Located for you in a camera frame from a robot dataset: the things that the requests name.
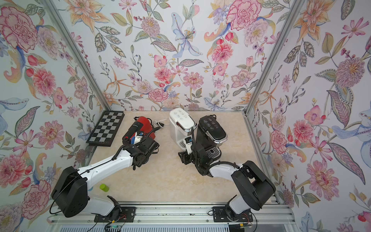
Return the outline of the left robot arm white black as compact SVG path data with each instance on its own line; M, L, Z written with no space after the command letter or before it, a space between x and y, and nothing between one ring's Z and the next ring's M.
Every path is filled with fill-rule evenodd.
M158 148L159 143L148 137L136 144L125 143L114 155L89 166L65 168L51 193L53 203L67 218L90 213L109 221L118 220L123 215L118 201L112 196L93 196L89 189L122 169L141 167Z

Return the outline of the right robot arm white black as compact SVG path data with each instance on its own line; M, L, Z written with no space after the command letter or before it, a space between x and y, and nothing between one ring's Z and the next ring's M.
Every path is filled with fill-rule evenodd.
M235 183L239 193L225 206L212 209L215 222L252 222L251 211L259 211L272 197L276 188L262 170L252 161L236 164L220 161L220 146L227 141L209 137L199 140L189 136L180 143L185 147L178 155L185 165L193 163L202 176L219 177Z

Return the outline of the red Nespresso coffee machine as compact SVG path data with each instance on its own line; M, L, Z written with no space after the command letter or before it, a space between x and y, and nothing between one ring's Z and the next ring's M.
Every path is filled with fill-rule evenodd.
M129 141L134 137L136 134L146 135L153 130L152 120L150 118L146 118L143 116L135 117L134 123L129 127L128 131L122 137L122 142L124 145L129 144Z

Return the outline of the white coffee machine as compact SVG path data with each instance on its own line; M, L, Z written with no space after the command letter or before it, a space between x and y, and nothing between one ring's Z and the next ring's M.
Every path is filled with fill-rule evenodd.
M192 129L195 131L197 123L188 112L182 108L173 109L170 112L170 132L173 141L183 150L186 150L184 139L191 136Z

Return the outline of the black coffee machine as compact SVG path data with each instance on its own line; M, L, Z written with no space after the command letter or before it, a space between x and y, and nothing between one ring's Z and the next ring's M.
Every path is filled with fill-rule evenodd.
M206 115L200 118L196 144L201 145L209 158L217 160L221 157L220 146L228 140L228 135L216 120L216 115Z

